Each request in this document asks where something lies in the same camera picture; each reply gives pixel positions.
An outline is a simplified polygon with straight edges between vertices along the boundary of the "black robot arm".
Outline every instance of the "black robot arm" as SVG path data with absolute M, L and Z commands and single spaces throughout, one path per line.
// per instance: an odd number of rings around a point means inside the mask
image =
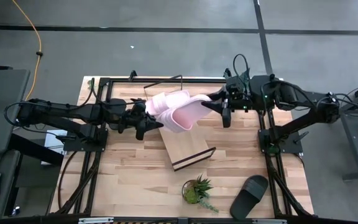
M 249 78 L 242 75 L 226 77 L 226 84 L 216 93 L 208 96 L 210 102 L 202 104 L 222 115 L 223 126 L 230 127 L 231 112 L 235 110 L 264 111 L 275 106 L 281 110 L 292 110 L 298 106 L 310 108 L 309 112 L 283 126 L 269 129 L 270 142 L 278 143 L 291 133 L 315 123 L 333 123 L 339 118 L 339 103 L 336 96 L 329 93 L 304 91 L 300 87 L 279 80 L 274 75 L 259 75 Z
M 127 103 L 122 99 L 111 99 L 109 103 L 98 102 L 74 106 L 69 104 L 51 103 L 45 100 L 31 99 L 18 103 L 20 110 L 17 115 L 16 126 L 31 124 L 47 124 L 67 130 L 82 141 L 99 141 L 101 130 L 98 125 L 106 122 L 113 130 L 122 133 L 127 128 L 136 128 L 136 138 L 143 140 L 144 133 L 163 124 L 145 112 L 145 103 L 142 100 L 133 100 L 133 107 L 126 109 Z M 85 124 L 70 121 L 67 118 L 76 118 Z

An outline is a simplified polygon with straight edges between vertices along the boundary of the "succulent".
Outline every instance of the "succulent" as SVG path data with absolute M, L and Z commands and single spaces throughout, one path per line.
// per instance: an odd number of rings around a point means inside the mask
M 183 197 L 188 203 L 199 203 L 202 207 L 210 209 L 214 212 L 219 212 L 218 209 L 213 207 L 205 199 L 209 198 L 207 190 L 212 189 L 211 181 L 207 178 L 202 179 L 200 175 L 196 180 L 189 181 L 188 185 L 184 189 Z

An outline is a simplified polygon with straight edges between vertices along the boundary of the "plant pot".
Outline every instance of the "plant pot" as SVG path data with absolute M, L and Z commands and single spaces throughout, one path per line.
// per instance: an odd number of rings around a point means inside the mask
M 187 202 L 187 203 L 198 203 L 198 202 L 188 202 L 185 198 L 185 190 L 186 188 L 189 186 L 191 181 L 195 181 L 195 180 L 188 180 L 186 181 L 185 184 L 183 184 L 182 188 L 181 188 L 181 196 L 183 197 L 183 199 Z

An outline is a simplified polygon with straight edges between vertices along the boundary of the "pink slipper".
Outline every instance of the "pink slipper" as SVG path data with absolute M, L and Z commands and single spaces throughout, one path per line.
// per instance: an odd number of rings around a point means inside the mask
M 212 111 L 201 105 L 201 102 L 205 101 L 211 101 L 211 99 L 201 94 L 193 96 L 186 103 L 164 111 L 157 117 L 157 121 L 174 133 L 189 131 L 195 122 Z
M 150 115 L 159 115 L 169 108 L 184 104 L 190 99 L 187 90 L 175 91 L 173 93 L 160 93 L 146 101 L 146 112 Z

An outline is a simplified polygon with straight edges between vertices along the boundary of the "gray floor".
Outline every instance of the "gray floor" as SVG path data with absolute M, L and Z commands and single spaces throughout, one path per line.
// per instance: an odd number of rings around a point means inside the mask
M 65 0 L 17 1 L 37 25 L 256 29 L 251 0 Z M 260 0 L 266 29 L 358 30 L 355 0 Z M 0 0 L 0 24 L 26 25 L 14 5 Z M 178 75 L 220 77 L 237 53 L 251 74 L 264 74 L 259 34 L 162 32 L 40 32 L 43 52 L 33 97 L 76 103 L 83 76 Z M 268 35 L 277 76 L 306 90 L 347 93 L 358 87 L 358 35 Z M 37 39 L 31 31 L 0 30 L 0 65 L 34 71 Z M 294 117 L 301 112 L 294 112 Z M 316 124 L 302 140 L 315 214 L 358 220 L 358 180 L 342 124 Z M 21 194 L 36 205 L 50 188 Z M 31 200 L 30 195 L 38 196 Z M 42 214 L 44 208 L 26 215 Z

